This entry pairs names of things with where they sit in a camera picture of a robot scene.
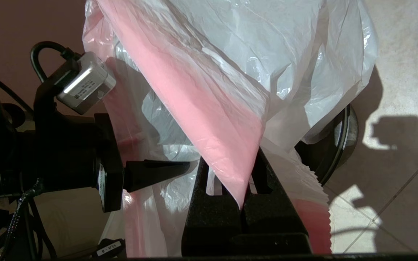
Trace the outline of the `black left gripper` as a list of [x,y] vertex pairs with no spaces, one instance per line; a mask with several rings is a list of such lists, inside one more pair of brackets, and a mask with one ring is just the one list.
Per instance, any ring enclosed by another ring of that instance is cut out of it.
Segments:
[[[123,163],[111,119],[106,113],[76,122],[59,116],[38,126],[36,174],[42,192],[95,188],[103,212],[122,207]],[[125,190],[138,191],[187,173],[191,162],[128,161]]]

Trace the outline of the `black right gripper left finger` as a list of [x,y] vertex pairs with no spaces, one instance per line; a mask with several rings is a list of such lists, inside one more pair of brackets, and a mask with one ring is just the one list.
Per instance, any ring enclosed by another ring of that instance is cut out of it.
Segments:
[[233,238],[242,232],[240,210],[222,186],[221,195],[206,192],[209,166],[201,158],[181,238],[183,256],[234,256]]

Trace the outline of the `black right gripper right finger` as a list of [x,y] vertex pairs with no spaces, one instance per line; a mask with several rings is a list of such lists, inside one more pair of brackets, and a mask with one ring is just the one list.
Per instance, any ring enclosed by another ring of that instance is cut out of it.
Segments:
[[308,232],[280,180],[259,149],[242,210],[242,250],[255,255],[312,254]]

